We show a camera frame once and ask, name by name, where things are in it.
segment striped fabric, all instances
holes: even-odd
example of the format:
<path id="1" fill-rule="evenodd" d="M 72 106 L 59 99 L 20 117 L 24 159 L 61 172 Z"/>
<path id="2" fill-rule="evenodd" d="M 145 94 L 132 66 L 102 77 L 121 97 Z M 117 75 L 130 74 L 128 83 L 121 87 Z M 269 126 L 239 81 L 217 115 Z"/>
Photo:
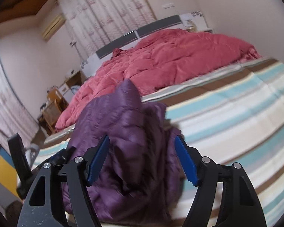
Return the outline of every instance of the striped fabric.
<path id="1" fill-rule="evenodd" d="M 284 64 L 266 58 L 221 68 L 142 98 L 167 104 L 167 127 L 178 127 L 189 146 L 216 163 L 240 162 L 264 210 L 267 226 L 284 213 Z M 40 151 L 36 164 L 67 142 Z M 222 183 L 209 222 L 219 213 Z M 197 188 L 184 182 L 172 211 L 173 226 L 181 226 Z"/>

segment blue object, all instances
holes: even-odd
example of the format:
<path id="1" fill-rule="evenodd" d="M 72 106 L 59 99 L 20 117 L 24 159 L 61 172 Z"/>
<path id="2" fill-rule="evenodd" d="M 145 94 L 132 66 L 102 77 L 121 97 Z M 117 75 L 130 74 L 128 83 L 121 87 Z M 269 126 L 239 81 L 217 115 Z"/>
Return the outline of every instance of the blue object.
<path id="1" fill-rule="evenodd" d="M 104 164 L 105 158 L 109 151 L 110 140 L 106 135 L 102 142 L 97 146 L 98 149 L 94 158 L 89 166 L 89 172 L 87 177 L 87 182 L 92 185 L 97 179 Z"/>
<path id="2" fill-rule="evenodd" d="M 179 136 L 175 138 L 175 149 L 180 159 L 185 175 L 187 177 L 187 180 L 192 182 L 194 186 L 198 186 L 199 179 L 197 176 L 196 164 L 192 160 Z"/>

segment purple jacket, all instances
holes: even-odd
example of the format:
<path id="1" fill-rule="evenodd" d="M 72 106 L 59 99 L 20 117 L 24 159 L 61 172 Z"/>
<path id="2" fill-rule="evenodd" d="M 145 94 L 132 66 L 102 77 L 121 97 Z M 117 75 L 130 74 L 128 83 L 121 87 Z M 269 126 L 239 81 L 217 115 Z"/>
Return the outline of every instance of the purple jacket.
<path id="1" fill-rule="evenodd" d="M 111 141 L 98 180 L 87 188 L 100 221 L 124 225 L 170 221 L 168 208 L 180 195 L 180 166 L 174 139 L 180 130 L 163 129 L 165 104 L 141 103 L 130 80 L 83 109 L 68 146 L 82 156 L 107 134 Z M 72 213 L 67 186 L 65 210 Z"/>

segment wall outlet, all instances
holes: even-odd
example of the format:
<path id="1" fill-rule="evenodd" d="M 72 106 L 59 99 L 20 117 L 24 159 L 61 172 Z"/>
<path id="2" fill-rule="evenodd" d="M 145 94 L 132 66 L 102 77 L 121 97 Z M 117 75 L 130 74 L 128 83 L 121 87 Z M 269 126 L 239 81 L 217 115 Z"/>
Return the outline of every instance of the wall outlet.
<path id="1" fill-rule="evenodd" d="M 175 5 L 173 3 L 166 3 L 164 5 L 162 5 L 162 8 L 163 9 L 166 9 L 166 8 L 170 8 L 170 7 L 174 7 Z"/>

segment white curtain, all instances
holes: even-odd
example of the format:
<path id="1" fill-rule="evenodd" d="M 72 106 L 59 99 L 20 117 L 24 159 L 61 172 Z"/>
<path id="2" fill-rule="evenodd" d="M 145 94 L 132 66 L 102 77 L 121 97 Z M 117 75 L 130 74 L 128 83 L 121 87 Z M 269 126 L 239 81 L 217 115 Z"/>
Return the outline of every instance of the white curtain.
<path id="1" fill-rule="evenodd" d="M 38 129 L 37 122 L 15 96 L 0 62 L 0 145 L 10 153 L 7 139 L 19 133 L 28 148 Z"/>
<path id="2" fill-rule="evenodd" d="M 87 55 L 155 21 L 145 0 L 59 0 L 59 5 Z"/>

